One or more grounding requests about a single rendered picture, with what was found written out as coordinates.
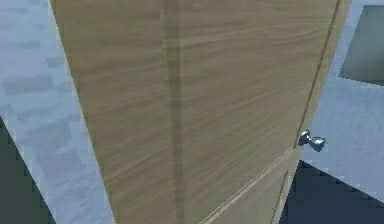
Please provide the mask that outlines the grey-green framed wall picture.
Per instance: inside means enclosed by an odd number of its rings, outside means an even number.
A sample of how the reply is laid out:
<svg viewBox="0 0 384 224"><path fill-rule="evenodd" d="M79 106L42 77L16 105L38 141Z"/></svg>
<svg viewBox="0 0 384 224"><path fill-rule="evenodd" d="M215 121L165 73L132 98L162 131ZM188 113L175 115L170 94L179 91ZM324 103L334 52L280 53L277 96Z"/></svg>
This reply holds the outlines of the grey-green framed wall picture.
<svg viewBox="0 0 384 224"><path fill-rule="evenodd" d="M384 5L364 5L340 77L384 86Z"/></svg>

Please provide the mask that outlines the light wooden room door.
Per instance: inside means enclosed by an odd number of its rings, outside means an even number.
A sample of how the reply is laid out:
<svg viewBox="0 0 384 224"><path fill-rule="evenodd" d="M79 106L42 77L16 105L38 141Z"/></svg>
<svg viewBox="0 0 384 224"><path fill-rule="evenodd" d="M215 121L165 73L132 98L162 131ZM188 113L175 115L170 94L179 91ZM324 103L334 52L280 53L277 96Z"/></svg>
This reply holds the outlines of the light wooden room door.
<svg viewBox="0 0 384 224"><path fill-rule="evenodd" d="M49 0L115 224L278 224L352 0Z"/></svg>

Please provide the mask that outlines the silver door knob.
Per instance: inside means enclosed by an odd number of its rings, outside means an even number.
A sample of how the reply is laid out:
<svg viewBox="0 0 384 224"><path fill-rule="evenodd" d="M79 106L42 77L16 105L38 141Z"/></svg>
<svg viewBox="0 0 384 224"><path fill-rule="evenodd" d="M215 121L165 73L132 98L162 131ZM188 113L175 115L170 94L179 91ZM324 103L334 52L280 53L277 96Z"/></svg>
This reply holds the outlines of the silver door knob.
<svg viewBox="0 0 384 224"><path fill-rule="evenodd" d="M309 145L316 152L320 152L324 148L325 144L326 144L325 138L318 137L318 136L313 137L309 129L305 129L300 134L300 137L298 140L299 146Z"/></svg>

